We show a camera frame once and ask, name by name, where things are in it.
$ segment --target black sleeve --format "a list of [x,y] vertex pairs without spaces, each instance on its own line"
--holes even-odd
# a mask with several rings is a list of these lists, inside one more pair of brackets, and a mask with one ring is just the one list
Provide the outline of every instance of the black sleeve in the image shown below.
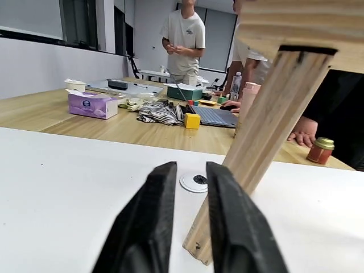
[[363,75],[359,73],[330,70],[303,116],[318,123],[322,122],[335,111],[362,77]]

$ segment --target person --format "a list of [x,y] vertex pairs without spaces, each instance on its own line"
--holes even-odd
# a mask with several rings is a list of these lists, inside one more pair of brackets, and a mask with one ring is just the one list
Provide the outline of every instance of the person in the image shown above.
[[168,70],[178,83],[196,86],[198,59],[205,51],[205,25],[195,12],[196,0],[183,0],[182,9],[169,15],[161,30],[169,54]]
[[332,155],[364,171],[363,90],[363,74],[330,70],[287,140],[312,147],[316,137],[332,139]]
[[[233,10],[235,13],[238,14],[238,24],[241,21],[240,13],[242,10],[242,5],[243,0],[234,0],[233,2]],[[246,62],[245,66],[243,66],[243,60],[245,58]],[[228,95],[231,90],[233,78],[236,73],[240,71],[242,72],[242,83],[239,91],[239,97],[241,98],[242,89],[244,88],[245,83],[254,82],[256,84],[262,85],[268,74],[270,66],[271,62],[267,58],[252,50],[235,37],[233,48],[233,61],[231,62],[229,73],[227,75],[225,90],[223,92],[216,92],[215,95]]]

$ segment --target laptop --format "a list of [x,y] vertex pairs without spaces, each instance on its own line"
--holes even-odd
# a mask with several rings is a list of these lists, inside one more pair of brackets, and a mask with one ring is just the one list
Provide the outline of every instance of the laptop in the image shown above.
[[178,90],[186,101],[186,107],[189,107],[193,114],[198,114],[201,117],[201,124],[208,126],[226,127],[226,128],[236,128],[238,123],[238,117],[233,113],[221,109],[213,109],[208,107],[192,106],[188,103],[184,93],[178,86],[177,81],[171,73],[169,73],[177,85]]

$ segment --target purple tissue box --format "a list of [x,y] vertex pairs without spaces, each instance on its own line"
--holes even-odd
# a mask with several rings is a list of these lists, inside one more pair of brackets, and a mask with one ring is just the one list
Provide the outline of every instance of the purple tissue box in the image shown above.
[[118,114],[118,100],[105,94],[68,94],[68,105],[69,112],[75,115],[109,119]]

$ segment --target white cup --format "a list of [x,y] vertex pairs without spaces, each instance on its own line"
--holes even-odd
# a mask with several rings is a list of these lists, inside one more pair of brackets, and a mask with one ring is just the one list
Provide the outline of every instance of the white cup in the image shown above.
[[64,82],[66,83],[66,89],[77,90],[77,91],[79,91],[81,93],[86,91],[86,83],[85,82],[71,80],[69,78],[66,79]]

